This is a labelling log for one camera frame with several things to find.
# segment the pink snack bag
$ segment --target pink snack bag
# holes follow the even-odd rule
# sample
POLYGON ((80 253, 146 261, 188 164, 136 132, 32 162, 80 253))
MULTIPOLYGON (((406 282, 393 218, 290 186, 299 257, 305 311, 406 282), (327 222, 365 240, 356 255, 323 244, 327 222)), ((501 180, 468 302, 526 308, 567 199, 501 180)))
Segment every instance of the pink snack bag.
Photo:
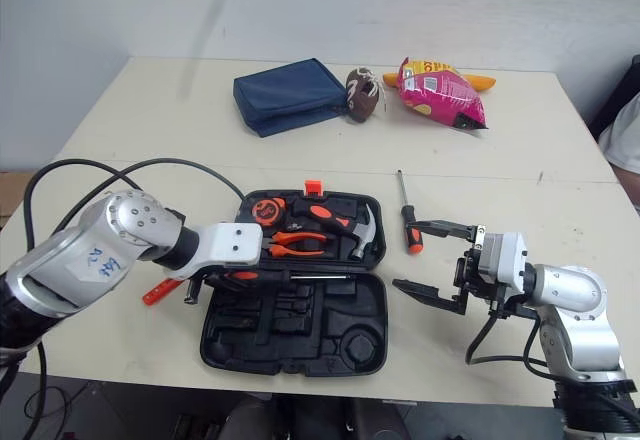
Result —
POLYGON ((405 58, 398 93, 405 105, 436 122, 463 130, 487 128, 478 93, 446 63, 405 58))

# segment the pliers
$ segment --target pliers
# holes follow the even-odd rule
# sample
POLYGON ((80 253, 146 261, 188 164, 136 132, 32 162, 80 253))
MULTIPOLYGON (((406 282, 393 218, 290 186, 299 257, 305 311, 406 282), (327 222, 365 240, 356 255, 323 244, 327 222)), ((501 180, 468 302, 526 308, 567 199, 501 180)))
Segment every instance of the pliers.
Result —
POLYGON ((325 250, 292 250, 287 248, 286 245, 303 240, 317 240, 319 242, 326 243, 334 239, 335 237, 333 235, 318 232, 277 232, 270 238, 262 240, 262 248, 267 250, 272 257, 295 256, 331 258, 333 257, 333 254, 325 250))

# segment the white shirt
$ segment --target white shirt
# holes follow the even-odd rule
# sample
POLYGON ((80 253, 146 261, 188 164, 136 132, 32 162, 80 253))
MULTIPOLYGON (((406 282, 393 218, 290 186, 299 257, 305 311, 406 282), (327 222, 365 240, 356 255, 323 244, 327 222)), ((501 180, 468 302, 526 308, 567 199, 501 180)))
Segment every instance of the white shirt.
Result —
MULTIPOLYGON (((616 167, 640 174, 640 93, 627 103, 598 140, 605 158, 616 167)), ((640 213, 640 205, 635 205, 640 213)))

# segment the robotic arm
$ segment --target robotic arm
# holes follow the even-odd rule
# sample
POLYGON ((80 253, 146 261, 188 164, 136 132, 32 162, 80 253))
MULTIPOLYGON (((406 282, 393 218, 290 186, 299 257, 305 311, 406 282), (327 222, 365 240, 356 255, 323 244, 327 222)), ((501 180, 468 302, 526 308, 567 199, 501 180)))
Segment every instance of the robotic arm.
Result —
POLYGON ((140 190, 114 193, 11 265, 0 275, 0 379, 3 367, 22 360, 47 330, 113 290, 136 260, 193 282, 214 266, 258 262, 259 225, 191 230, 183 222, 140 190))
POLYGON ((458 259, 454 278, 458 294, 451 299, 440 297, 436 287, 393 282, 426 305, 461 315, 469 293, 488 303, 488 328, 472 343, 467 363, 474 363, 473 351, 497 319, 510 315, 532 319, 534 330, 525 355, 518 359, 533 373, 555 382, 554 405, 564 411, 566 438, 640 439, 640 422, 630 397, 635 385, 625 374, 618 340, 607 320, 607 289, 598 275, 576 266, 531 265, 520 233, 487 233, 483 225, 446 221, 408 226, 472 244, 458 259), (528 358, 538 328, 549 373, 533 369, 528 358))

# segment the black toolbox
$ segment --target black toolbox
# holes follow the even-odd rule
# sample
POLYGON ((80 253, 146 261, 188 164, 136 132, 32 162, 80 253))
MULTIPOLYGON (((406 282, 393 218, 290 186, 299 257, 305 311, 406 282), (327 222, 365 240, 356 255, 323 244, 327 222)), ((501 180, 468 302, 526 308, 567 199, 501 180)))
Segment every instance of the black toolbox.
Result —
MULTIPOLYGON (((376 372, 387 352, 385 287, 370 273, 386 250, 380 204, 372 197, 350 193, 309 197, 300 190, 259 190, 246 196, 236 222, 255 221, 252 211, 267 199, 279 199, 284 215, 275 225, 263 224, 266 240, 277 232, 321 232, 327 240, 304 239, 286 247, 324 252, 310 256, 274 257, 263 249, 255 268, 287 279, 290 275, 345 278, 258 281, 255 285, 247 280, 247 288, 215 288, 202 332, 202 359, 216 368, 267 375, 281 370, 309 377, 376 372), (312 218, 305 213, 309 205, 329 208, 345 223, 368 224, 371 214, 375 234, 362 258, 352 257, 357 239, 312 218)), ((227 275, 238 274, 227 270, 227 275)))

